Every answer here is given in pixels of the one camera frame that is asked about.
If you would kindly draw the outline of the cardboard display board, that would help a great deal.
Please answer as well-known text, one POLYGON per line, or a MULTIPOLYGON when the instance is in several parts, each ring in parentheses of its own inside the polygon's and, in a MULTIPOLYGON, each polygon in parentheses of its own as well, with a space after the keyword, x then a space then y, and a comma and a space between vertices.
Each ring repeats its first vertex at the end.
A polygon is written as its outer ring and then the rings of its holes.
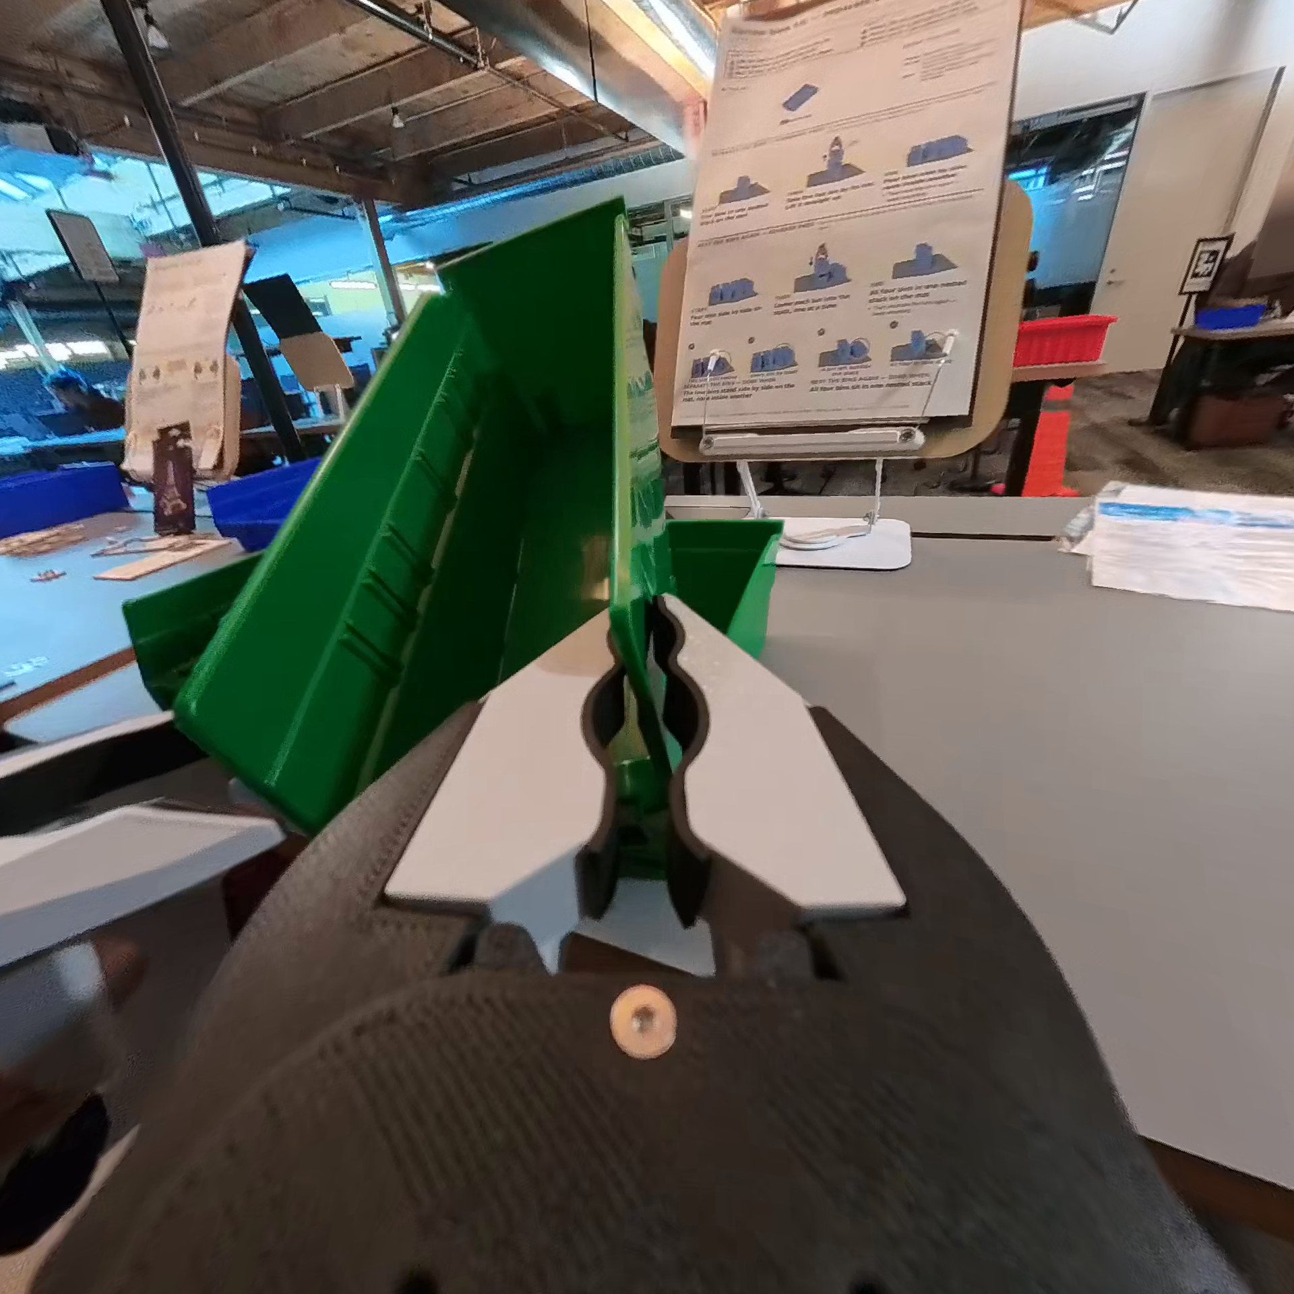
POLYGON ((333 416, 345 419, 351 411, 347 394, 354 390, 354 376, 333 334, 323 331, 299 332, 278 339, 280 353, 303 390, 333 401, 333 416))

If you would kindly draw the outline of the person's left hand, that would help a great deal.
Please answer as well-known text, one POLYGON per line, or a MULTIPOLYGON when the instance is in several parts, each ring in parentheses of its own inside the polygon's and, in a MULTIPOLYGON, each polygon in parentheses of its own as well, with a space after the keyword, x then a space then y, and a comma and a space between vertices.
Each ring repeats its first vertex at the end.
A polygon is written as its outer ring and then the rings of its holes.
POLYGON ((106 999, 113 1011, 122 1011, 122 1006, 139 990, 149 969, 149 957, 136 941, 122 936, 102 936, 93 946, 103 972, 106 999))

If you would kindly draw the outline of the dark model kit package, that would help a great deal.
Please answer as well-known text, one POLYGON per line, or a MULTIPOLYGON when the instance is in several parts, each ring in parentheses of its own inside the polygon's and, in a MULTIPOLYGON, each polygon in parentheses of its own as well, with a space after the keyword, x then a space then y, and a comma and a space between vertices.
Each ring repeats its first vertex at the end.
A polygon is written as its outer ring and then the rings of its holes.
POLYGON ((156 429, 152 440, 155 534, 196 532, 196 461, 190 422, 156 429))

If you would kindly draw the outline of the clear bag of papers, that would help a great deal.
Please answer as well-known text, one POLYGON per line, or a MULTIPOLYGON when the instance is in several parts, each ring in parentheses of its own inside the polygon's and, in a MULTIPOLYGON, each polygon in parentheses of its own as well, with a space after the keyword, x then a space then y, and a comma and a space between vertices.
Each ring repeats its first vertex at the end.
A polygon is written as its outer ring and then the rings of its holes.
POLYGON ((1111 483, 1057 538, 1091 585, 1291 612, 1291 498, 1111 483))

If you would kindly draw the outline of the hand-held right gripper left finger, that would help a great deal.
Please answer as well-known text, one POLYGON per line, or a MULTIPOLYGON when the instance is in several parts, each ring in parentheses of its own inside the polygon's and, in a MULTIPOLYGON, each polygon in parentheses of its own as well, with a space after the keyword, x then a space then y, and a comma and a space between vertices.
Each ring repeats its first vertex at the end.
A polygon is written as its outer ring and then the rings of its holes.
POLYGON ((567 936, 608 904, 621 723, 622 667, 596 615, 479 703, 386 901, 516 924, 556 972, 567 936))

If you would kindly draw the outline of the black-white marker sign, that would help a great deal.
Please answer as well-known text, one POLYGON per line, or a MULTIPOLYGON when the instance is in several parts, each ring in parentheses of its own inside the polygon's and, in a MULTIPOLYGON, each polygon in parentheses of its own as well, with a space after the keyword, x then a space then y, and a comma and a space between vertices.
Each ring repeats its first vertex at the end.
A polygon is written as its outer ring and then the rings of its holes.
POLYGON ((1234 236, 1202 236, 1195 239, 1186 273, 1178 288, 1179 297, 1200 297, 1209 295, 1225 266, 1225 260, 1233 250, 1234 236))

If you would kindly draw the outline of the wood-edged grey table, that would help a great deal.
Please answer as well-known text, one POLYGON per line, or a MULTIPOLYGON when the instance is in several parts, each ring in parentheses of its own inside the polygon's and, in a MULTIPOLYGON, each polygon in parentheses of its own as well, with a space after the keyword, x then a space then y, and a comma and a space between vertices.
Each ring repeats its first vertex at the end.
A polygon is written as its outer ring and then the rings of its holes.
POLYGON ((46 743, 156 712, 122 606, 244 554, 221 541, 136 579, 106 571, 143 556, 149 513, 89 517, 67 543, 2 556, 2 748, 46 743))

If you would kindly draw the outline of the brown-sheet document stand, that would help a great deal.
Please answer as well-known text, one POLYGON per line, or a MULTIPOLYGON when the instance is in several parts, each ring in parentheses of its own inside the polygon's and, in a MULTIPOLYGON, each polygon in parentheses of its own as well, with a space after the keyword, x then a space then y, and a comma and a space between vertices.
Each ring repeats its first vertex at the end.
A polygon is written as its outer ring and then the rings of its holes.
POLYGON ((124 470, 155 480, 161 429, 187 424, 199 477, 233 477, 240 462, 240 370, 229 332, 246 243, 152 257, 124 401, 124 470))

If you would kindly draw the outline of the white document stand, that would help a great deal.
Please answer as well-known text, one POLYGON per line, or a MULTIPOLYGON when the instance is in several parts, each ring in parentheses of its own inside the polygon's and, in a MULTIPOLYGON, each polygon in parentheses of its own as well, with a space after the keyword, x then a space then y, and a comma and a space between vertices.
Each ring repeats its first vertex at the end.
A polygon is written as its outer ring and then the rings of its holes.
MULTIPOLYGON (((1013 355, 1023 309, 1026 264, 1033 237, 1033 205, 1014 181, 1001 185, 995 264, 987 292, 972 411, 966 427, 924 424, 918 458, 955 458, 979 446, 1005 411, 1013 385, 1013 355)), ((676 358, 684 309, 687 246, 682 237, 670 250, 659 284, 657 376, 676 358)), ((913 562, 913 530, 906 522, 882 513, 881 483, 870 498, 826 498, 810 508, 834 508, 817 516, 834 541, 827 547, 795 547, 779 541, 774 564, 802 571, 898 572, 913 562)))

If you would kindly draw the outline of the black framed sign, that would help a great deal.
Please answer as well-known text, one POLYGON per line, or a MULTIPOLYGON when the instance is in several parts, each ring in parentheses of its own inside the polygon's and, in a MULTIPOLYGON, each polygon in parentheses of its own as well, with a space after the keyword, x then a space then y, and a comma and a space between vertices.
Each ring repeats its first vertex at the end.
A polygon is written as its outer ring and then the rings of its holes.
POLYGON ((46 210, 46 220, 50 222, 79 280, 94 286, 122 281, 122 275, 89 215, 65 210, 46 210))

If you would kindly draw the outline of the grey desk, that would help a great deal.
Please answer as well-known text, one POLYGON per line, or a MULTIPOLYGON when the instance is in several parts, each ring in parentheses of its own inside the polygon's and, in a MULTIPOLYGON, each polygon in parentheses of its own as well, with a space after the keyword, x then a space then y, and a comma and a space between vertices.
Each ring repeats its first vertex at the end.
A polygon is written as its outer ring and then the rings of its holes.
POLYGON ((982 853, 1143 1135, 1291 1186, 1291 615, 1097 588, 1078 499, 884 498, 898 572, 784 571, 764 665, 982 853))

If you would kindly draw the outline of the orange traffic cone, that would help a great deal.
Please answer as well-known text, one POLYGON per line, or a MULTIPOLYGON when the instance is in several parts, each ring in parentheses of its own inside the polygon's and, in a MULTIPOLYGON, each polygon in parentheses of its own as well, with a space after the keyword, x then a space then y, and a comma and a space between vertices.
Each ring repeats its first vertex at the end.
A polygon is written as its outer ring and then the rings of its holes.
POLYGON ((1046 388, 1027 451, 1023 498, 1078 498, 1078 491, 1066 483, 1072 401, 1075 380, 1046 388))

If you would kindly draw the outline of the cardboard box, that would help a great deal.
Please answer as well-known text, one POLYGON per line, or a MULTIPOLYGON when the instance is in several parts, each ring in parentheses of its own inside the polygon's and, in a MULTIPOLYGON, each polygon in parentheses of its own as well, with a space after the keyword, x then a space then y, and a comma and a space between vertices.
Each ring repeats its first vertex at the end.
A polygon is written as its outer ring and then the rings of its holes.
POLYGON ((1190 451, 1268 444, 1285 424, 1288 411, 1285 394, 1202 394, 1190 404, 1183 442, 1190 451))

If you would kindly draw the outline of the green plastic bin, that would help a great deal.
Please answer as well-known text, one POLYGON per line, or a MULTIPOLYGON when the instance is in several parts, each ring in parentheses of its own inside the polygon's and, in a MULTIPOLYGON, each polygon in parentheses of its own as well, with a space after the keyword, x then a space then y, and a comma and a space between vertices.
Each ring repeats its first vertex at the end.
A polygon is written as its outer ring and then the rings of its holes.
MULTIPOLYGON (((769 632, 782 523, 739 516, 672 517, 666 522, 676 593, 716 630, 759 656, 769 632)), ((146 690, 174 708, 221 620, 256 572, 262 554, 191 577, 122 607, 146 690)))
POLYGON ((676 580, 625 202, 440 280, 174 705, 303 835, 600 612, 647 707, 676 580))

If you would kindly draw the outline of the wooden table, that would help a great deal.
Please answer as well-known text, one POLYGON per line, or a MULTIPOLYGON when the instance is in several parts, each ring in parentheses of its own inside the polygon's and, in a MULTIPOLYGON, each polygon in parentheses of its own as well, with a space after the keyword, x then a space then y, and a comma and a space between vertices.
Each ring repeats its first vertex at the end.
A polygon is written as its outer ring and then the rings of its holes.
POLYGON ((1172 411, 1176 444, 1186 446, 1183 442, 1186 416, 1202 394, 1285 394, 1289 411, 1280 429, 1291 424, 1291 320, 1264 322, 1239 332, 1176 327, 1173 334, 1183 342, 1179 349, 1189 355, 1189 379, 1172 411))

